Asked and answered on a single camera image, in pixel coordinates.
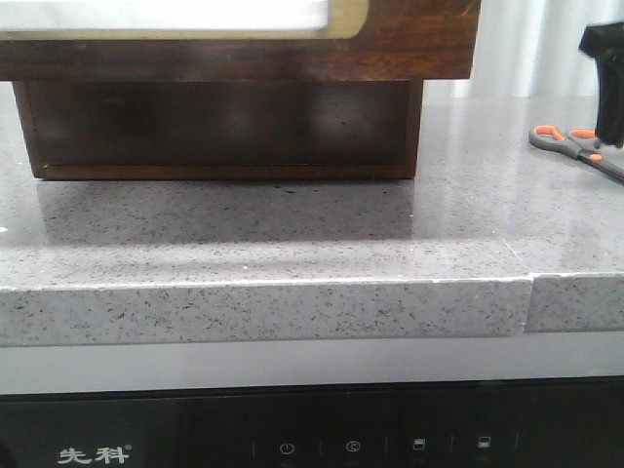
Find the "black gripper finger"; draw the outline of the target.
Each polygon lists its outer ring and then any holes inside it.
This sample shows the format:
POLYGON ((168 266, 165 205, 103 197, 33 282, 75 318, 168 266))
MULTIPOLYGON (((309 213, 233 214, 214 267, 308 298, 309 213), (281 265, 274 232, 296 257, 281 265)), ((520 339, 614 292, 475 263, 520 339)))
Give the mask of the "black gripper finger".
POLYGON ((607 145, 623 147, 623 22, 587 25, 578 49, 596 64, 599 104, 595 132, 607 145))

